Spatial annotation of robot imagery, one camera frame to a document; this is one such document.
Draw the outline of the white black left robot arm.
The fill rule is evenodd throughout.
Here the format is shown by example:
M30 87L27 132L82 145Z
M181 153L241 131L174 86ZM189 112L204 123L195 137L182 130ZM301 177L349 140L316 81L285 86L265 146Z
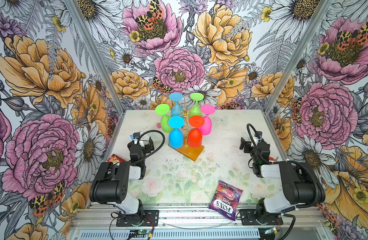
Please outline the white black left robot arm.
M89 191L93 203L110 205L119 210L117 226L140 226L146 219L141 200L128 193L130 180L142 180L146 174L145 157L155 150L152 139L128 143L131 159L111 155L101 163Z

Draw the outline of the aluminium front frame rail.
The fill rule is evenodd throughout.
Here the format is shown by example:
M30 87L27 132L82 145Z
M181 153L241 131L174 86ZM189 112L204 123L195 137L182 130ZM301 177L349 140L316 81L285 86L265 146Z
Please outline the aluminium front frame rail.
M69 231L69 240L126 240L138 233L137 240L277 240L285 234L292 218L282 217L270 225L259 225L241 213L230 221L208 208L208 204L146 205L157 223L117 226L113 207L92 204L79 211Z

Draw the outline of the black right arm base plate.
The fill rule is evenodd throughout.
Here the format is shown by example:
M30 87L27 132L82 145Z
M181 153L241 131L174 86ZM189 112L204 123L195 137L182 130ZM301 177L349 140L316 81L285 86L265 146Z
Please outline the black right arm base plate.
M282 225L283 220L280 215L268 214L264 212L260 214L258 210L241 209L236 215L236 219L240 220L243 226L269 226Z

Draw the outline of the purple Fox's candy bag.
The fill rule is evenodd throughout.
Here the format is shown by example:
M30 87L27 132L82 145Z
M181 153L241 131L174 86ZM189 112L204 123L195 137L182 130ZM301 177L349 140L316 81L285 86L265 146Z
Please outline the purple Fox's candy bag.
M242 193L243 190L219 180L218 187L209 205L209 209L219 212L231 221L235 221L237 207Z

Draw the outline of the red wine glass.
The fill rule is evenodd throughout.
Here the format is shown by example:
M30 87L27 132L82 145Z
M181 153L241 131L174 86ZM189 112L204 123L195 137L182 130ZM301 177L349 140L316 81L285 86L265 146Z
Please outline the red wine glass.
M192 116L189 118L189 124L193 127L188 133L188 145L192 148L199 148L202 145L203 134L200 131L205 123L201 116Z

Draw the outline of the green left wine glass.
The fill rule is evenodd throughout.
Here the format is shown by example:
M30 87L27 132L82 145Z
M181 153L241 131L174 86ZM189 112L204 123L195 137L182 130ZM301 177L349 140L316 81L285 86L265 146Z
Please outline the green left wine glass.
M160 104L160 105L156 106L156 108L155 108L155 113L162 117L161 121L160 121L160 124L161 124L162 130L165 133L170 133L173 130L173 128L170 127L170 125L168 124L168 121L171 118L168 115L170 110L171 109L170 109L170 106L168 104Z

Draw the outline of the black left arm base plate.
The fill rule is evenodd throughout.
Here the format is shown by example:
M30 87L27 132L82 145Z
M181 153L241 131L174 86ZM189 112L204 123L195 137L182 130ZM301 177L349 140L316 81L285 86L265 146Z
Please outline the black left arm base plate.
M133 215L120 215L117 218L117 227L156 227L159 222L159 210L144 210Z

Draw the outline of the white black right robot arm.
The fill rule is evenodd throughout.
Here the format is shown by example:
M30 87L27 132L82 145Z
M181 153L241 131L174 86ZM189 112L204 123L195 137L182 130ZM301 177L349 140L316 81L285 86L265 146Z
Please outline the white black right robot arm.
M241 138L240 150L251 156L249 167L256 177L278 179L282 189L271 197L260 199L254 209L243 209L243 225L267 225L282 222L282 216L296 209L314 207L324 202L326 195L322 184L307 163L285 160L270 161L270 145Z

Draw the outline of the blue rear wine glass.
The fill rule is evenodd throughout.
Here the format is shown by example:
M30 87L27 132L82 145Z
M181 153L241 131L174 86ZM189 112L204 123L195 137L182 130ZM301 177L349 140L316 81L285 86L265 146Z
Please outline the blue rear wine glass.
M183 108L180 106L179 101L183 99L183 95L181 93L172 93L170 94L169 99L173 102L173 106L171 108L171 116L181 116Z

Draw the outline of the blue front wine glass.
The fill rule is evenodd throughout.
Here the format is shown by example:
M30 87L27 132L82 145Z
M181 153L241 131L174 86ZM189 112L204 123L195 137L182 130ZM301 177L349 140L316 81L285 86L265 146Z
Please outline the blue front wine glass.
M184 135L181 128L185 124L185 120L182 117L174 116L168 121L168 124L173 130L169 134L169 145L174 149L179 149L184 144Z

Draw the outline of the green rear wine glass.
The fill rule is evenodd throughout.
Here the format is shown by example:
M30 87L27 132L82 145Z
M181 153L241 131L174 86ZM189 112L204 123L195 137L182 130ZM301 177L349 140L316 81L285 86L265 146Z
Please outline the green rear wine glass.
M201 107L199 106L199 102L204 99L203 94L201 93L192 93L190 95L191 99L195 101L195 104L190 109L190 116L202 116L203 113L201 111Z

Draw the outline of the blue wine glass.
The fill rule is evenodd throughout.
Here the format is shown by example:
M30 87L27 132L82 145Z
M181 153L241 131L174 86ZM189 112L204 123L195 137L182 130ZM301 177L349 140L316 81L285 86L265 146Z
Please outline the blue wine glass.
M179 149L184 144L184 135L181 128L185 124L185 120L182 117L174 116L168 121L168 124L173 130L169 134L169 145L174 149Z
M172 93L170 94L169 99L173 102L173 106L171 108L171 116L181 116L183 108L180 106L179 101L183 99L183 95L181 93Z

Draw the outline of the green wine glass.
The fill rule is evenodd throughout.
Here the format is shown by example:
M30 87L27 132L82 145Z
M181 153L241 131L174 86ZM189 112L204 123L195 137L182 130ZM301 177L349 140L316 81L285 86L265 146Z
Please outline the green wine glass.
M190 109L190 116L202 116L203 113L201 111L201 107L199 106L199 102L204 99L203 94L201 93L192 93L190 95L191 99L195 101L195 104Z
M170 133L173 130L173 128L170 127L170 125L168 124L168 121L171 118L168 115L170 110L171 109L170 109L170 106L168 104L160 104L160 105L156 106L156 108L155 108L155 113L162 117L161 121L160 121L160 124L161 124L162 130L165 133Z

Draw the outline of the pink wine glass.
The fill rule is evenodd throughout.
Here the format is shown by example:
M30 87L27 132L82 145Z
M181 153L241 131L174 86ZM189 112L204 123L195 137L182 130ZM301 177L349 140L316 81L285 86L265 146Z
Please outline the pink wine glass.
M209 115L214 114L216 111L216 108L212 105L202 105L201 106L201 112L205 115L203 116L204 124L199 128L200 132L203 136L207 136L212 131L212 120L210 119Z

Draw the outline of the red white small box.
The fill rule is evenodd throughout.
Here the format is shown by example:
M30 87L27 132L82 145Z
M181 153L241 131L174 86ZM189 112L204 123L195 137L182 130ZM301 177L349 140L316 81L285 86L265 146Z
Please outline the red white small box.
M113 164L118 164L118 163L122 163L125 162L126 160L122 159L121 157L112 154L109 159L107 160L107 162L113 163Z

